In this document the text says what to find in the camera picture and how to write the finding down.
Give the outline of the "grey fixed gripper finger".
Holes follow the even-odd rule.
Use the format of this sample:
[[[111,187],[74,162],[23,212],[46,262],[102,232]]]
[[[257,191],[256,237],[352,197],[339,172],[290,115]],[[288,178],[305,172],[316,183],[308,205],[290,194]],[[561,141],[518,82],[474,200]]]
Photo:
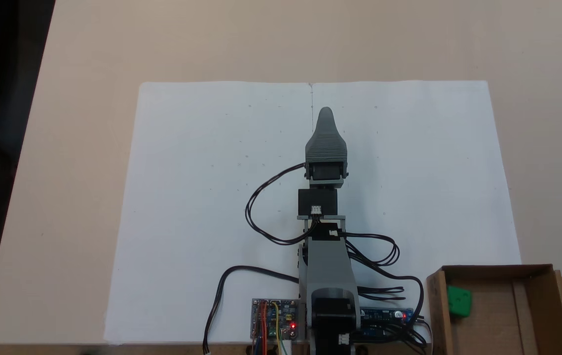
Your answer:
[[[335,117],[330,107],[323,107],[319,111],[314,133],[308,140],[305,151],[332,150],[347,152],[347,145],[337,130]]]

